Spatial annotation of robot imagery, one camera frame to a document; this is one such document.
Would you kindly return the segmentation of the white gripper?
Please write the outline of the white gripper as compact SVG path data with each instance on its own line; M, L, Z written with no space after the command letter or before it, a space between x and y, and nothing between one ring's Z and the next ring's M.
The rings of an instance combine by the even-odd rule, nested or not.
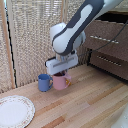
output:
M67 69L78 64L78 56L73 54L69 56L66 60L59 61L58 59L52 59L46 62L47 73L50 74L51 78L60 72L63 76L66 74Z

